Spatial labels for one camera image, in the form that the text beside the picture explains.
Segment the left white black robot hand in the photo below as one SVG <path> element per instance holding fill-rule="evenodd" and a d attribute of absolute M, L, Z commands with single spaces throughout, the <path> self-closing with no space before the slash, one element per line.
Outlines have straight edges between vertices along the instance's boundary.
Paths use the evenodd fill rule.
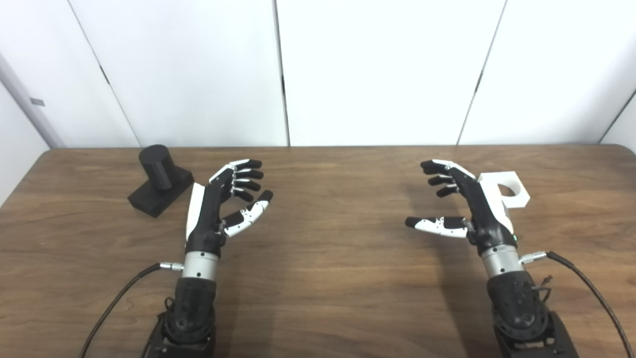
<path fill-rule="evenodd" d="M 258 179 L 264 177 L 260 160 L 244 159 L 224 165 L 206 185 L 195 183 L 186 220 L 185 252 L 202 252 L 216 256 L 227 239 L 236 236 L 256 222 L 273 198 L 273 192 L 264 190 L 258 198 Z M 221 206 L 231 198 L 240 198 L 245 208 L 221 217 Z"/>

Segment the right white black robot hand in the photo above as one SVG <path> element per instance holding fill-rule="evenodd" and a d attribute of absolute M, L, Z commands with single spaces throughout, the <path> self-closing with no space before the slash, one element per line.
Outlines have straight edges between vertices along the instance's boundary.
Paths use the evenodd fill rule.
<path fill-rule="evenodd" d="M 478 179 L 465 168 L 446 160 L 428 160 L 420 164 L 431 176 L 428 184 L 443 185 L 437 197 L 459 193 L 467 202 L 471 218 L 408 217 L 405 225 L 425 233 L 450 238 L 466 238 L 479 255 L 500 245 L 516 248 L 515 230 L 496 183 Z"/>

